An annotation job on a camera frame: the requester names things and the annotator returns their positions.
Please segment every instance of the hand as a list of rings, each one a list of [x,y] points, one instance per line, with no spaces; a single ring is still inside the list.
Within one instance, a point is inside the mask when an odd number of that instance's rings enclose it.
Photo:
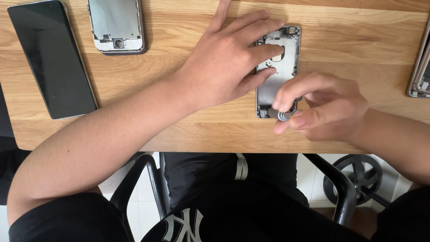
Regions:
[[[279,45],[248,47],[263,35],[284,26],[282,19],[268,19],[268,10],[245,14],[221,30],[231,0],[221,0],[208,29],[175,75],[178,91],[199,110],[247,94],[276,72],[266,68],[246,76],[256,65],[283,53]]]
[[[301,96],[310,109],[298,112],[288,121],[277,121],[275,133],[291,127],[312,141],[344,140],[362,125],[369,108],[356,81],[315,72],[299,74],[285,82],[272,107],[286,112]]]

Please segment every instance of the black smartphone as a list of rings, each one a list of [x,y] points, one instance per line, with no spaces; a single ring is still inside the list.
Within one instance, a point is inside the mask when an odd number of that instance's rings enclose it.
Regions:
[[[7,11],[51,118],[96,110],[65,6],[49,0],[12,6]]]

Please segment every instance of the white ny logo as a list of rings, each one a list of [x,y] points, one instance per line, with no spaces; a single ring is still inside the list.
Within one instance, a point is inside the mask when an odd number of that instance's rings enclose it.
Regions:
[[[203,215],[200,213],[198,209],[196,209],[196,216],[194,218],[194,233],[193,233],[190,225],[190,209],[186,208],[182,210],[181,213],[184,219],[178,218],[173,214],[165,218],[164,221],[167,222],[168,227],[167,227],[167,232],[163,237],[163,240],[168,242],[172,240],[174,221],[177,221],[177,222],[180,222],[182,226],[174,242],[182,241],[184,239],[185,233],[187,234],[187,242],[191,242],[191,240],[193,242],[202,242],[202,240],[200,239],[199,229],[200,229],[200,222],[202,221]]]

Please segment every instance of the black pants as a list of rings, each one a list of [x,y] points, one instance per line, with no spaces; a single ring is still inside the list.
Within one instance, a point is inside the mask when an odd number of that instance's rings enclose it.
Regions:
[[[305,206],[307,198],[297,186],[297,154],[243,153],[248,174],[245,181],[272,186]],[[170,209],[192,199],[206,184],[234,181],[238,156],[235,153],[165,152],[164,177],[167,180]]]

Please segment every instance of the wooden table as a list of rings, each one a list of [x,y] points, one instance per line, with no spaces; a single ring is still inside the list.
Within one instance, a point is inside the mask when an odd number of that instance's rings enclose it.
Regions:
[[[6,12],[8,6],[25,2],[0,2],[0,81],[16,142],[21,149],[34,149],[75,118],[49,117]],[[86,0],[64,3],[100,107],[177,70],[218,5],[216,0],[143,0],[148,52],[109,57],[94,47]],[[325,71],[357,80],[373,108],[430,123],[430,100],[405,95],[429,17],[429,0],[235,1],[228,22],[264,8],[270,9],[273,18],[301,26],[299,71]],[[301,108],[305,106],[303,102],[299,104]],[[256,118],[252,91],[243,98],[191,115],[161,132],[142,150],[364,152],[341,142],[310,142],[294,131],[275,135],[274,122]]]

